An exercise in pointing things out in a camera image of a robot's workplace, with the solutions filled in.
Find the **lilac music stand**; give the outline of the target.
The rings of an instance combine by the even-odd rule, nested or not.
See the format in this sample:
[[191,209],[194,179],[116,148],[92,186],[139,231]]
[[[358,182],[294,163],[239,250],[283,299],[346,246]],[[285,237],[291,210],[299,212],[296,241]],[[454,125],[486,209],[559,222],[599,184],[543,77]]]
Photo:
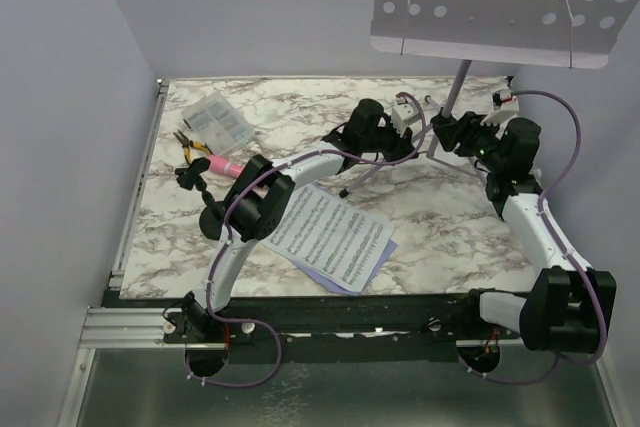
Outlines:
[[372,48],[560,76],[608,67],[639,0],[372,0]]

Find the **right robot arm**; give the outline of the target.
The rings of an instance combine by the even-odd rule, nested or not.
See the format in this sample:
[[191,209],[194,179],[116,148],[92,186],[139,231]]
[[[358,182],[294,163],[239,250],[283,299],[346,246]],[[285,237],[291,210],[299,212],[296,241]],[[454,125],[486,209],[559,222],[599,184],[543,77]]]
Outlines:
[[542,196],[532,173],[540,126],[516,117],[500,129],[475,112],[460,119],[438,114],[431,123],[445,151],[473,157],[486,168],[488,200],[539,271],[524,296],[481,292],[478,304],[460,314],[462,331],[480,339],[497,325],[518,333],[532,351],[599,353],[617,284],[610,273],[592,269],[572,249]]

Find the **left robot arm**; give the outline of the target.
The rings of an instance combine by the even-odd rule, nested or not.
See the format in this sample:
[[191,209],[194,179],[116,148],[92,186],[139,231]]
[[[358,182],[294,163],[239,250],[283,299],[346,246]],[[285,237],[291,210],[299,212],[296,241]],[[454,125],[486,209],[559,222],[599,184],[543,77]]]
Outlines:
[[417,156],[413,137],[413,130],[387,114],[379,102],[363,99],[346,123],[306,151],[279,161],[253,156],[221,201],[214,199],[202,178],[213,166],[209,158],[176,169],[178,185],[197,190],[205,204],[201,232],[219,242],[209,273],[181,302],[188,331],[201,342],[220,334],[223,319],[218,312],[228,305],[241,268],[257,243],[276,230],[296,189],[356,164],[382,167],[412,160]]

